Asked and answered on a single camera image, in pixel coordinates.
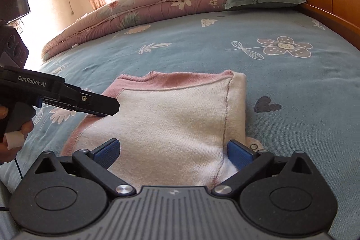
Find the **person's left hand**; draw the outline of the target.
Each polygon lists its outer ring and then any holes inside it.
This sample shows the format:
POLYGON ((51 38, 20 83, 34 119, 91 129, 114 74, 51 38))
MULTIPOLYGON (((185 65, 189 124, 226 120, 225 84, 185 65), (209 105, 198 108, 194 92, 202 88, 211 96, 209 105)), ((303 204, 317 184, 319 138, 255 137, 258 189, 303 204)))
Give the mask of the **person's left hand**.
POLYGON ((9 163, 15 159, 16 154, 24 146, 27 135, 33 128, 34 124, 32 120, 30 120, 21 126, 21 130, 4 134, 4 137, 1 139, 1 164, 9 163))

